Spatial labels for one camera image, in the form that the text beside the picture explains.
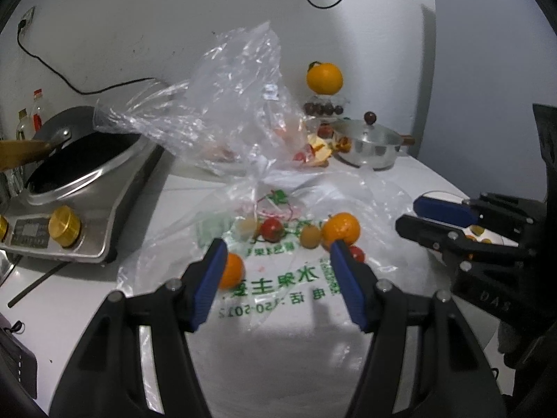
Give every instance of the gold knob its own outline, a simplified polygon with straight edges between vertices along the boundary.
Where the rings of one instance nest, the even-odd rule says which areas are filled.
[[[79,217],[68,206],[58,207],[48,222],[48,234],[63,248],[71,247],[81,230]]]
[[[8,233],[8,221],[0,215],[0,242],[2,242]]]

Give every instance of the stainless steel pot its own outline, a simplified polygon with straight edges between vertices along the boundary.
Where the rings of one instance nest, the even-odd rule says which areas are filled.
[[[399,135],[381,124],[368,125],[362,120],[345,119],[333,122],[331,127],[338,156],[355,167],[389,168],[400,147],[415,142],[410,135]]]

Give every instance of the tangerine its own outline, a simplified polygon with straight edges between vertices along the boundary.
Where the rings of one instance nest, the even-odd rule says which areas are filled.
[[[322,227],[323,245],[329,246],[335,240],[343,240],[348,246],[356,243],[360,237],[360,222],[348,212],[341,212],[333,215]]]
[[[343,87],[343,74],[340,69],[331,63],[311,63],[306,74],[306,82],[316,94],[332,96]]]
[[[232,289],[242,282],[244,266],[242,258],[234,253],[229,253],[226,259],[225,271],[222,272],[218,289]]]

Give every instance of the chopstick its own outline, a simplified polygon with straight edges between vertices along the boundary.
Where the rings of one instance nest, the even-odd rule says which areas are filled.
[[[17,305],[17,303],[23,298],[25,297],[27,294],[29,294],[33,289],[35,289],[35,287],[37,287],[38,285],[40,285],[43,281],[48,280],[48,278],[50,278],[52,275],[54,275],[55,273],[57,273],[59,270],[61,270],[62,268],[66,267],[68,264],[70,264],[69,262],[60,262],[60,264],[58,264],[56,267],[51,268],[48,272],[46,272],[43,276],[41,276],[38,280],[34,281],[33,283],[31,283],[29,286],[27,286],[25,289],[23,289],[18,295],[16,295],[14,298],[12,298],[12,300],[10,300],[8,302],[8,308],[13,308],[15,305]]]

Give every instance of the cherry tomato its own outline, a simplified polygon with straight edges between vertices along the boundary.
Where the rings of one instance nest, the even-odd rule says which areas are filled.
[[[292,159],[294,162],[306,162],[306,155],[302,152],[296,153],[294,158]]]
[[[324,139],[332,138],[333,132],[334,131],[330,124],[321,124],[317,129],[317,136]]]
[[[259,234],[266,241],[276,243],[284,235],[284,227],[276,218],[268,218],[261,224]]]
[[[357,246],[352,245],[348,249],[350,250],[350,254],[352,255],[352,257],[356,259],[357,262],[364,262],[366,260],[366,254],[364,254],[364,252],[361,251],[361,249]]]

